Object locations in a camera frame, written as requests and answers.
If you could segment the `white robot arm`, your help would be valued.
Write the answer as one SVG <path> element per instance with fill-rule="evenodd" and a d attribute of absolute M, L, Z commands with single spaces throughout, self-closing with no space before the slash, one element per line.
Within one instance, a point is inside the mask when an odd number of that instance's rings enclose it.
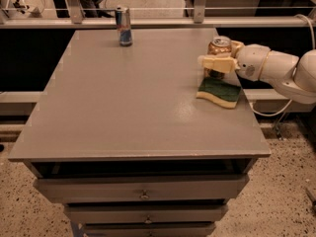
<path fill-rule="evenodd" d="M 262 81 L 279 94 L 300 104 L 316 103 L 316 50 L 301 58 L 271 50 L 267 46 L 230 40 L 230 51 L 201 55 L 197 62 L 221 73 L 236 71 L 249 81 Z"/>

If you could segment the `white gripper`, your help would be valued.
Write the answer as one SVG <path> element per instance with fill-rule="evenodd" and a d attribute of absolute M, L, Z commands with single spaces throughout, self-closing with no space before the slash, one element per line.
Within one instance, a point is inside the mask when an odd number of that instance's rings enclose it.
<path fill-rule="evenodd" d="M 215 70 L 221 73 L 231 73 L 240 69 L 237 74 L 250 81 L 258 81 L 263 64 L 271 49 L 258 44 L 245 45 L 233 40 L 231 42 L 231 56 L 219 57 L 217 55 L 200 55 L 197 63 L 208 70 Z"/>

